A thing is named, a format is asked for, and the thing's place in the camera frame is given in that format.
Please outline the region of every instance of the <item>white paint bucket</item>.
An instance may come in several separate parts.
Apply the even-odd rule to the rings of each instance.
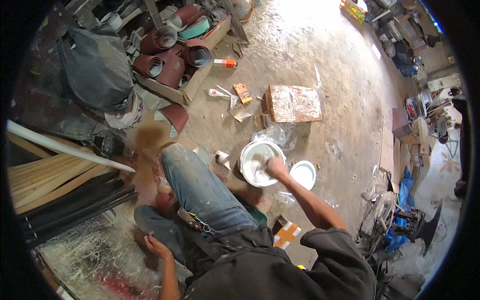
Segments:
[[[105,120],[110,127],[117,129],[134,128],[142,122],[146,109],[142,97],[136,90],[132,95],[132,109],[128,112],[105,112]]]
[[[254,141],[249,143],[240,152],[238,165],[246,181],[257,188],[264,188],[278,182],[264,172],[262,167],[271,157],[279,157],[285,163],[286,158],[282,149],[276,144],[267,141]]]

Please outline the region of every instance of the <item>sleeve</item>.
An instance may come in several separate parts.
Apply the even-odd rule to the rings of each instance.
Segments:
[[[330,299],[374,298],[375,275],[348,232],[317,228],[307,232],[300,244],[317,250],[318,258],[307,274]]]

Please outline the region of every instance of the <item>person's left hand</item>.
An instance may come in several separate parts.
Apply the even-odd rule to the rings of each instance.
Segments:
[[[173,254],[164,244],[153,237],[153,231],[144,236],[147,249],[163,260],[173,259]]]

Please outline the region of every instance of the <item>jeans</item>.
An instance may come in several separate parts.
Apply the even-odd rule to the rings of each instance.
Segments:
[[[257,221],[196,153],[181,144],[173,144],[163,150],[161,162],[180,205],[197,214],[210,228],[221,231],[241,225],[258,227]],[[154,238],[185,265],[184,250],[188,243],[175,221],[161,216],[155,207],[148,205],[137,207],[134,217],[143,232],[154,231]]]

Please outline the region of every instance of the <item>black garbage bag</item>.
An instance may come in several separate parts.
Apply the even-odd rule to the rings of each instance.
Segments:
[[[116,32],[69,27],[58,49],[74,102],[109,112],[130,106],[132,71]]]

